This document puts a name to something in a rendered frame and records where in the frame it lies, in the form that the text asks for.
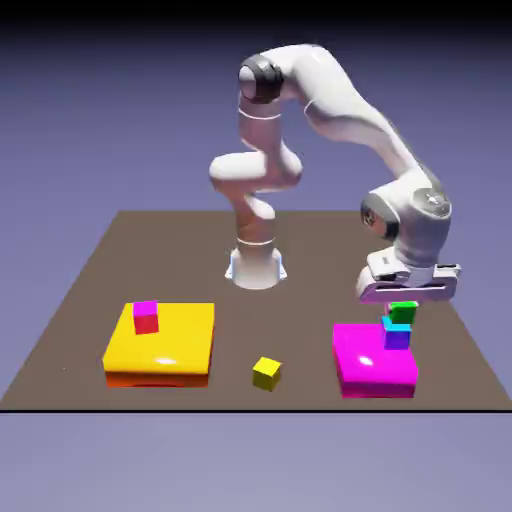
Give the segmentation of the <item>small red cube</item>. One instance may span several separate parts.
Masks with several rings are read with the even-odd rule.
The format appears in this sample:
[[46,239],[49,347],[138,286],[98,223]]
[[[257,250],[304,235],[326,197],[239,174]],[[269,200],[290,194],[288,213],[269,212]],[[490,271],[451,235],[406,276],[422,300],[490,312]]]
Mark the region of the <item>small red cube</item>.
[[134,302],[132,311],[136,335],[159,332],[158,302],[156,300]]

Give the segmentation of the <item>small blue cube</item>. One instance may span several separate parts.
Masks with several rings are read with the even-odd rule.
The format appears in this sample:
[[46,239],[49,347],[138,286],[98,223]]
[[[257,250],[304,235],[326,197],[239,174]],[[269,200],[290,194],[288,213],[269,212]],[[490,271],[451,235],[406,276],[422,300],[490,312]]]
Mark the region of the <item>small blue cube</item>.
[[407,350],[411,339],[411,325],[394,323],[389,316],[381,319],[383,344],[386,350]]

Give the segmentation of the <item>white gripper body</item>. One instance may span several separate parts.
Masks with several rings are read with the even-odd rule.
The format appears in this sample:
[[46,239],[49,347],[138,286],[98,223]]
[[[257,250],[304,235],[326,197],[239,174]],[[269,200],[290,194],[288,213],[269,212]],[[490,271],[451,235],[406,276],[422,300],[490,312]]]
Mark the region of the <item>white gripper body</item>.
[[415,301],[449,301],[458,284],[457,266],[436,266],[431,280],[421,286],[406,286],[392,281],[376,281],[365,267],[356,283],[356,294],[363,304]]

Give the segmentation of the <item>large yellow box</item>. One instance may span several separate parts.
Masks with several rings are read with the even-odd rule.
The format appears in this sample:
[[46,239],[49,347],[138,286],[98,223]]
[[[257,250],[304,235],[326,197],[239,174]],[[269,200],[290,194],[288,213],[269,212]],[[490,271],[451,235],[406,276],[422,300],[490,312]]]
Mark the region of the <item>large yellow box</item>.
[[124,305],[102,358],[109,387],[205,387],[215,329],[212,303],[158,302],[159,332],[136,335]]

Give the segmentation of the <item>small green cube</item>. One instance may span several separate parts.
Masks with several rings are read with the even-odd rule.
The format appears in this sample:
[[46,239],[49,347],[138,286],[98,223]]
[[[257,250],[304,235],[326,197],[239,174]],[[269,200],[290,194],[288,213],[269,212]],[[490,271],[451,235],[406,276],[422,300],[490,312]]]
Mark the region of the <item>small green cube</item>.
[[393,324],[413,325],[419,304],[416,301],[391,302],[388,315]]

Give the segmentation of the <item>large magenta box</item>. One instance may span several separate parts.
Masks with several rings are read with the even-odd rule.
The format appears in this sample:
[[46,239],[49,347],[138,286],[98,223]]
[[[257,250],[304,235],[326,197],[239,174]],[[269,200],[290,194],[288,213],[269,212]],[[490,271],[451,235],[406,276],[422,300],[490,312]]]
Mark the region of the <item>large magenta box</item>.
[[332,353],[343,398],[411,398],[418,367],[410,345],[386,350],[382,323],[336,324]]

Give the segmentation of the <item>small yellow cube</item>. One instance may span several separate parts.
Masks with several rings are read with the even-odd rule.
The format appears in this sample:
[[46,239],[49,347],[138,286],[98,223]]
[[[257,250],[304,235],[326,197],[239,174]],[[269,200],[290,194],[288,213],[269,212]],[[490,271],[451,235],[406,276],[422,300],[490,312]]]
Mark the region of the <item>small yellow cube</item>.
[[266,391],[273,391],[281,377],[282,363],[261,357],[252,368],[252,384]]

